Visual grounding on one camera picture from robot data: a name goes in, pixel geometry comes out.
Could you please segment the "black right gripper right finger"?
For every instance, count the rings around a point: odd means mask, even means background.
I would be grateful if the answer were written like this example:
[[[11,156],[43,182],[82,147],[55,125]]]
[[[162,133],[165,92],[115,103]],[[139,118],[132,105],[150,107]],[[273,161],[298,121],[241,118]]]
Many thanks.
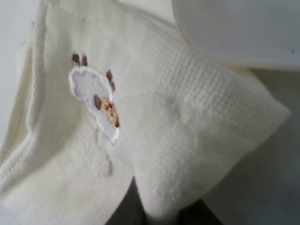
[[[181,210],[182,225],[223,225],[202,199]]]

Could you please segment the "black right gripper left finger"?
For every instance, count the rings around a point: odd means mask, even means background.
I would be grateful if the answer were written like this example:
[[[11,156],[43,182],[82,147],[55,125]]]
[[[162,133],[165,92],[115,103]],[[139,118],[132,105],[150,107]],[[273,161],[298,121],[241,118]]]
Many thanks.
[[[135,177],[117,209],[106,225],[147,225],[146,215],[138,193]]]

